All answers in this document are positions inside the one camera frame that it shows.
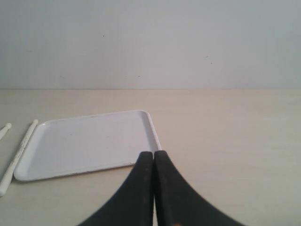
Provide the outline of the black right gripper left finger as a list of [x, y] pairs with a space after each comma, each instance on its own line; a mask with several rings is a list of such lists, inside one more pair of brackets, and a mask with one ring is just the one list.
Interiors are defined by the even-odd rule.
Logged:
[[81, 226], [151, 226], [153, 224], [153, 153], [141, 152], [116, 193]]

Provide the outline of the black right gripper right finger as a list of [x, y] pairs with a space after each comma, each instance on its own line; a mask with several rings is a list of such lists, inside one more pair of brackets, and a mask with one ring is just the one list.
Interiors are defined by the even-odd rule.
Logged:
[[241, 226], [183, 178], [166, 151], [154, 153], [154, 195], [159, 226]]

